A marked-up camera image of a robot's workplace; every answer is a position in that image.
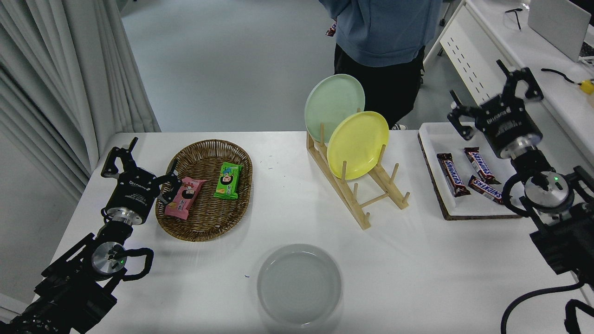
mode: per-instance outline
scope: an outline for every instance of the snickers bar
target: snickers bar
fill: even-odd
[[[476,176],[472,175],[470,177],[470,181],[468,181],[468,187],[476,190],[479,194],[485,196],[493,202],[503,205],[503,196],[501,193],[497,189],[481,181]]]
[[[486,184],[501,184],[495,179],[495,175],[493,175],[489,166],[486,165],[485,159],[483,159],[482,155],[479,153],[478,147],[465,147],[464,153],[476,173],[481,178],[481,181]]]
[[[454,161],[451,158],[451,153],[438,153],[437,160],[440,163],[441,171],[448,180],[451,194],[454,197],[470,195],[470,191],[466,188],[464,182],[462,182],[460,175],[458,175]]]

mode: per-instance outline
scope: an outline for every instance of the sneaker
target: sneaker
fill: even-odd
[[[406,127],[406,125],[394,124],[394,126],[390,130],[406,130],[406,129],[408,129],[408,127]]]

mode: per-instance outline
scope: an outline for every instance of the white tray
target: white tray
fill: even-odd
[[[473,126],[473,123],[471,122],[463,122],[462,124]],[[479,147],[479,152],[485,159],[489,169],[495,175],[497,181],[502,183],[501,185],[493,185],[497,190],[503,190],[503,184],[510,176],[515,174],[509,159],[497,158],[482,133],[477,131],[471,140],[465,141],[449,122],[423,123],[419,129],[419,140],[425,154],[429,173],[432,176],[435,194],[440,202],[441,211],[445,219],[458,220],[520,217],[505,206],[491,201],[470,188],[470,195],[454,198],[446,183],[446,177],[442,173],[437,160],[437,153],[452,154],[458,174],[466,185],[468,185],[468,180],[470,180],[471,175],[477,175],[464,154],[465,147]],[[517,191],[518,189],[512,190],[512,196],[518,198],[518,194],[516,194],[514,190]]]

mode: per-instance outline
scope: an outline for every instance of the white table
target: white table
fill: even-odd
[[[495,60],[501,59],[510,70],[529,67],[545,99],[542,107],[530,103],[526,105],[526,109],[545,134],[544,140],[555,141],[558,137],[565,136],[555,128],[559,127],[556,124],[558,123],[581,151],[583,160],[594,165],[594,108],[588,104],[586,94],[577,86],[566,82],[560,75],[542,72],[541,68],[561,71],[574,81],[594,77],[594,70],[573,62],[532,30],[527,23],[529,11],[525,8],[517,13],[522,27],[519,30],[516,16],[513,13],[506,14],[505,11],[521,8],[521,3],[519,0],[462,0],[434,47],[428,52],[425,62],[431,65],[443,46],[478,104],[482,103],[483,98],[488,99],[487,96],[501,93],[503,88],[505,76]]]
[[[118,285],[117,305],[90,333],[274,329],[257,298],[258,270],[270,253],[294,243],[326,250],[342,275],[341,302],[317,332],[498,333],[503,311],[521,294],[574,283],[569,273],[555,275],[538,253],[529,238],[536,230],[531,220],[444,220],[417,133],[391,131],[384,155],[384,166],[400,163],[396,185],[411,192],[410,206],[399,210],[381,200],[366,207],[371,227],[365,231],[309,157],[305,132],[117,134],[109,148],[127,146],[137,136],[134,159],[157,175],[188,144],[229,140],[250,155],[254,188],[243,220],[211,241],[173,238],[158,225],[154,211],[135,226],[125,246],[152,248],[152,270],[139,281]],[[115,180],[102,178],[99,169],[54,259],[102,226],[99,211]],[[359,198],[377,194],[370,178],[358,181]],[[127,264],[129,273],[140,270],[133,262]],[[508,332],[564,333],[570,298],[583,300],[572,291],[520,304]]]

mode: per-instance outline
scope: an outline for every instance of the yellow plate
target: yellow plate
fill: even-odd
[[[336,177],[342,178],[342,163],[346,161],[345,179],[367,174],[378,162],[382,145],[388,145],[390,131],[386,119],[364,111],[347,117],[330,137],[328,164]]]

